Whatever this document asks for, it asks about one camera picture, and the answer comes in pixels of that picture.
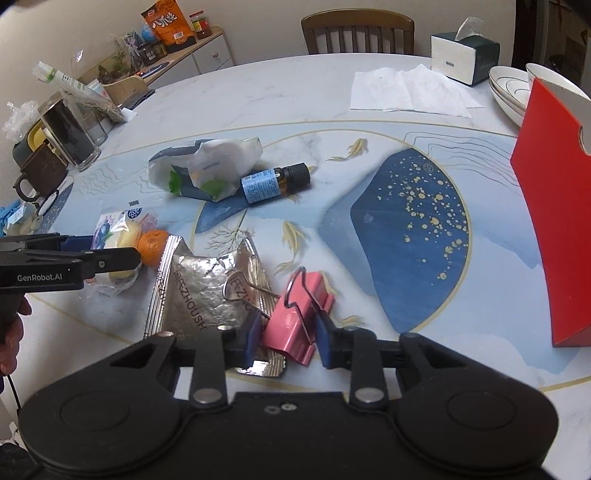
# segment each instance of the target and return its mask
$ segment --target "brown mug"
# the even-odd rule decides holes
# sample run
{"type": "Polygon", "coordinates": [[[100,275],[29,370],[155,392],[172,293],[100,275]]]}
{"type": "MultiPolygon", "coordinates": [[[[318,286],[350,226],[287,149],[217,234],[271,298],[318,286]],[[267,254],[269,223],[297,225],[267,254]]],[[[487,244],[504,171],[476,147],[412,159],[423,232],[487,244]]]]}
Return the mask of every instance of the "brown mug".
{"type": "Polygon", "coordinates": [[[66,166],[44,143],[36,149],[22,164],[21,176],[17,179],[13,188],[25,202],[35,202],[39,197],[49,197],[66,178],[68,171],[66,166]],[[21,182],[27,180],[37,194],[27,197],[21,188],[21,182]]]}

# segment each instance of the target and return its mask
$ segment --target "white plastic bag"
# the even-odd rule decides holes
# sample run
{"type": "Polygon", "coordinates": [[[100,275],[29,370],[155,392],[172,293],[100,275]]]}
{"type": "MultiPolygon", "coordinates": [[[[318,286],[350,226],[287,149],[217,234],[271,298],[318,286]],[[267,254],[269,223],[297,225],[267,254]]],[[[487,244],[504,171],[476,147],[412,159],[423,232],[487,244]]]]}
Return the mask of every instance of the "white plastic bag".
{"type": "Polygon", "coordinates": [[[25,138],[31,127],[39,120],[39,104],[31,100],[30,102],[23,103],[18,108],[12,102],[8,102],[7,105],[12,110],[12,115],[4,123],[2,131],[6,133],[7,139],[17,144],[25,138]]]}
{"type": "Polygon", "coordinates": [[[238,191],[241,178],[261,155],[258,138],[197,140],[165,148],[150,158],[148,180],[182,197],[219,202],[238,191]]]}

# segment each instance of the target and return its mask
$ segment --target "round table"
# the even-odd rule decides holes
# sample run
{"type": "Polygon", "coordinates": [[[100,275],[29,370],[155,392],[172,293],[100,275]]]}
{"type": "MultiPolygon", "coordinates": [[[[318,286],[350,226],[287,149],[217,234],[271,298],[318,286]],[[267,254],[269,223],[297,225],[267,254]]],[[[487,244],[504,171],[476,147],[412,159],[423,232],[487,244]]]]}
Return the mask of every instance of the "round table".
{"type": "MultiPolygon", "coordinates": [[[[385,54],[293,57],[158,89],[136,108],[133,121],[110,133],[96,164],[73,174],[69,196],[47,214],[50,231],[91,234],[101,212],[139,200],[166,212],[161,226],[183,235],[199,255],[233,246],[212,243],[220,226],[254,233],[275,290],[299,265],[322,270],[337,292],[339,321],[362,324],[386,339],[420,331],[543,390],[560,415],[545,466],[558,478],[587,478],[591,352],[550,345],[540,254],[509,164],[517,127],[486,82],[463,87],[483,105],[470,110],[472,119],[349,109],[355,72],[384,66],[410,70],[429,62],[385,54]],[[225,215],[215,204],[171,197],[147,182],[148,159],[165,147],[249,137],[260,137],[268,167],[301,161],[314,166],[313,187],[297,199],[225,215]],[[365,149],[359,155],[329,160],[346,157],[360,138],[365,149]],[[383,207],[385,220],[376,205],[391,205],[383,207]],[[302,234],[295,251],[282,244],[286,223],[302,234]],[[384,258],[406,260],[390,265],[374,258],[384,252],[389,253],[384,258]],[[293,262],[291,269],[281,271],[277,267],[286,260],[293,262]],[[389,277],[388,268],[404,275],[389,277]],[[392,285],[412,301],[388,298],[392,285]],[[400,310],[400,302],[406,309],[400,310]]],[[[114,300],[90,287],[29,295],[33,315],[25,320],[14,374],[21,400],[141,340],[147,312],[142,302],[153,281],[154,274],[145,273],[114,300]]],[[[186,379],[185,372],[179,385],[187,386],[186,379]]],[[[346,391],[347,386],[347,372],[324,371],[317,358],[308,368],[290,364],[279,379],[228,377],[230,392],[346,391]]],[[[391,373],[388,387],[396,396],[391,373]]],[[[14,412],[9,391],[2,401],[14,412]]]]}

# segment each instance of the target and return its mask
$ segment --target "black bottle cap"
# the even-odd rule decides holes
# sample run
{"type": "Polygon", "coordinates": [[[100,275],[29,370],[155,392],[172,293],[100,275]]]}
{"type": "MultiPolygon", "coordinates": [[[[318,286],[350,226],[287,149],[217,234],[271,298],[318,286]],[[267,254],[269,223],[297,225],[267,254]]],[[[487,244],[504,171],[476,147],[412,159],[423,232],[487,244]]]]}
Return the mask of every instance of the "black bottle cap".
{"type": "Polygon", "coordinates": [[[284,171],[287,171],[287,189],[291,192],[300,190],[310,184],[310,170],[305,163],[290,165],[284,171]]]}

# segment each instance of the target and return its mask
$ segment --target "human hand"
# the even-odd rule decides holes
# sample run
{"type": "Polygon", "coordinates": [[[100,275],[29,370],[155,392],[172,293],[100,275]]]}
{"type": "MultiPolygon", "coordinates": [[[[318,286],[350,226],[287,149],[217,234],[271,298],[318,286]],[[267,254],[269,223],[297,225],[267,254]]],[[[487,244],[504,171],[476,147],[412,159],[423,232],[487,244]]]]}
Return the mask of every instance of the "human hand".
{"type": "MultiPolygon", "coordinates": [[[[23,299],[18,313],[30,315],[33,311],[27,299],[23,299]]],[[[4,375],[10,375],[17,369],[17,355],[20,348],[19,342],[23,336],[22,320],[17,315],[14,322],[6,332],[4,343],[0,344],[0,371],[4,375]]]]}

